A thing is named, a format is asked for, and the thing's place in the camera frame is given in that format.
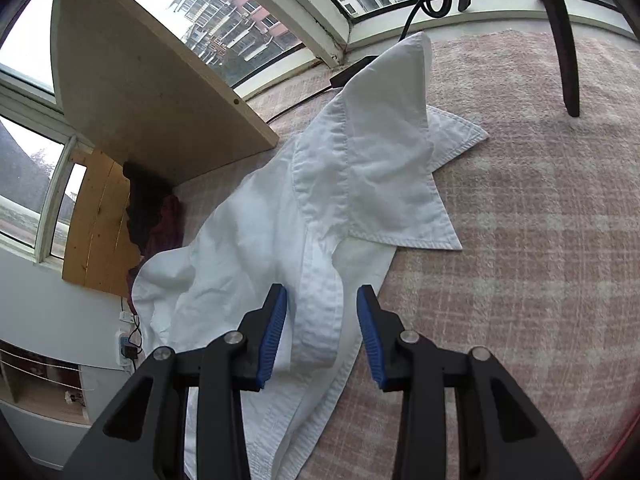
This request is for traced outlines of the white shirt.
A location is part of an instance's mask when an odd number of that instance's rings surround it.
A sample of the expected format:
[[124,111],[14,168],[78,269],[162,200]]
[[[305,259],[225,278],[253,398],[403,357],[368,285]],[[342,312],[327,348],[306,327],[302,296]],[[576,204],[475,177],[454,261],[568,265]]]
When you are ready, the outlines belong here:
[[155,255],[134,281],[145,351],[202,348],[272,284],[285,287],[272,375],[242,397],[255,479],[295,478],[318,442],[358,356],[359,287],[380,287],[398,248],[461,246],[434,174],[486,132],[427,104],[431,65],[425,34],[386,50],[246,176],[189,245]]

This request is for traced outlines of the white power strip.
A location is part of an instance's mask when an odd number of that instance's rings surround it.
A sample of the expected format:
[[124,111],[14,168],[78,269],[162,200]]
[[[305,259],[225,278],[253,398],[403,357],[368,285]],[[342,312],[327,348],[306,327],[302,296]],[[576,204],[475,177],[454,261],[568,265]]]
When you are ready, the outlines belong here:
[[134,329],[134,316],[126,311],[119,312],[118,329],[115,332],[116,363],[123,369],[131,367],[130,359],[124,355],[125,344]]

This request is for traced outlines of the dark red garment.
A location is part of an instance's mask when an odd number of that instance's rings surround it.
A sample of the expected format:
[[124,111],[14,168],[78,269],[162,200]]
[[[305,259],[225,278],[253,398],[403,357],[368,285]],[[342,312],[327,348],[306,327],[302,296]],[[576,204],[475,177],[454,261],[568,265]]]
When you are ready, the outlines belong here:
[[159,252],[179,248],[183,243],[183,206],[175,194],[165,198],[160,213],[162,214],[160,222],[152,229],[145,252],[143,255],[140,254],[139,263],[127,272],[127,304],[133,314],[136,314],[137,310],[132,300],[132,288],[142,266]]

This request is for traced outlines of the pine wood board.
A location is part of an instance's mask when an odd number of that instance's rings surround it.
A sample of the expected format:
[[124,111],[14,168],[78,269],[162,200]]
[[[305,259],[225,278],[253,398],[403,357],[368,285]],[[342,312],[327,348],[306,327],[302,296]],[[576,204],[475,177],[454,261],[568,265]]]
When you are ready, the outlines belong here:
[[62,280],[125,298],[128,271],[140,261],[127,228],[129,180],[122,166],[98,150],[76,148],[70,160],[85,174],[70,220]]

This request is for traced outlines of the black garment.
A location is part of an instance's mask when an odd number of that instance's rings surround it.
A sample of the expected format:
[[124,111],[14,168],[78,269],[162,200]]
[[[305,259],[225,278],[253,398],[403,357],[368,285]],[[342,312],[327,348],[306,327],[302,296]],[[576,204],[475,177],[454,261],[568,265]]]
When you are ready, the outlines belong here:
[[143,255],[152,229],[160,222],[164,200],[172,194],[172,187],[165,179],[134,162],[125,162],[122,174],[129,181],[126,208],[129,239]]

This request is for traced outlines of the light plywood board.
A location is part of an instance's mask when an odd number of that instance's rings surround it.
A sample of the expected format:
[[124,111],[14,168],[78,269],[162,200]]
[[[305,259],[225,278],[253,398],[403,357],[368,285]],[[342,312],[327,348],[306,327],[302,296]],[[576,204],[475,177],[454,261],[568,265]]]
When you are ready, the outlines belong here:
[[134,0],[53,0],[51,65],[56,102],[76,132],[173,185],[279,142]]

